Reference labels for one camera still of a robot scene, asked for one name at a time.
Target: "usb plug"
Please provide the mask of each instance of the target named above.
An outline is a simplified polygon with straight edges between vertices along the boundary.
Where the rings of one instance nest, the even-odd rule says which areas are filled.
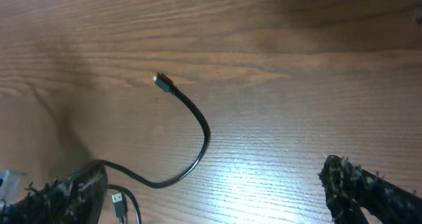
[[[120,224],[124,224],[125,217],[127,215],[125,195],[122,192],[118,192],[117,194],[113,194],[111,198],[113,199],[113,207],[114,212],[116,213],[116,217],[119,219]]]

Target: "wood grain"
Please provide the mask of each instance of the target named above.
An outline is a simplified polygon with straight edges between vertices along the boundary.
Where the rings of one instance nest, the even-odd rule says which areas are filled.
[[[167,189],[109,171],[145,223],[331,223],[317,177],[329,154],[422,190],[420,4],[0,0],[0,167],[38,186],[92,158],[154,181],[180,172],[202,134],[153,86],[160,71],[212,141]],[[106,202],[100,223],[115,221]]]

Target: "black cable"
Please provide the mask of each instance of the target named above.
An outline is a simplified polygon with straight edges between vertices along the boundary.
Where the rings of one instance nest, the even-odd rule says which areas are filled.
[[[196,105],[187,97],[185,96],[179,89],[176,88],[176,86],[174,86],[173,82],[164,74],[160,74],[158,73],[155,77],[154,77],[154,82],[156,83],[157,86],[159,86],[161,89],[163,89],[165,92],[170,92],[171,94],[173,94],[175,97],[177,97],[178,99],[180,99],[188,108],[189,110],[192,112],[192,114],[195,116],[195,118],[197,119],[197,121],[199,122],[199,125],[202,128],[202,131],[204,132],[204,143],[202,145],[201,150],[199,151],[198,157],[195,159],[195,161],[189,166],[187,167],[182,173],[180,173],[179,175],[168,179],[166,181],[162,181],[162,182],[152,182],[149,181],[147,179],[145,179],[144,177],[141,177],[140,175],[136,174],[135,172],[131,171],[130,169],[110,162],[110,161],[105,161],[105,160],[100,160],[104,165],[114,168],[118,171],[123,172],[124,174],[128,175],[130,178],[145,184],[148,187],[151,188],[165,188],[165,187],[169,187],[177,182],[179,182],[181,179],[185,178],[199,163],[199,161],[202,159],[202,157],[205,154],[206,149],[208,148],[208,143],[210,141],[210,127],[208,126],[208,123],[206,122],[206,119],[204,118],[204,115],[202,115],[202,113],[199,111],[199,109],[196,107]]]
[[[141,218],[140,218],[139,205],[138,205],[138,202],[135,198],[135,195],[133,195],[132,192],[130,190],[128,190],[127,188],[119,186],[119,185],[115,185],[115,184],[109,184],[108,189],[117,190],[119,192],[122,192],[131,199],[131,201],[133,203],[133,207],[135,209],[135,213],[136,213],[136,221],[138,222],[138,224],[141,224],[142,221],[141,221]]]

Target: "silver connector tip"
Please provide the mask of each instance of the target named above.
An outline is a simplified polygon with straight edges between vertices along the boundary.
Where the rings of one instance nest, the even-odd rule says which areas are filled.
[[[113,198],[114,204],[117,202],[123,201],[123,196],[121,195],[121,192],[117,194],[113,194],[111,197]]]

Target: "wooden table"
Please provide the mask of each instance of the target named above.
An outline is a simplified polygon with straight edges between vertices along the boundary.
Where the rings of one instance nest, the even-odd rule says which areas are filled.
[[[422,190],[420,4],[0,0],[0,167],[38,187],[94,158],[153,181],[177,174],[202,133],[153,85],[164,72],[212,141],[163,190],[109,171],[144,223],[331,223],[317,176],[330,154]],[[110,203],[100,223],[116,223]]]

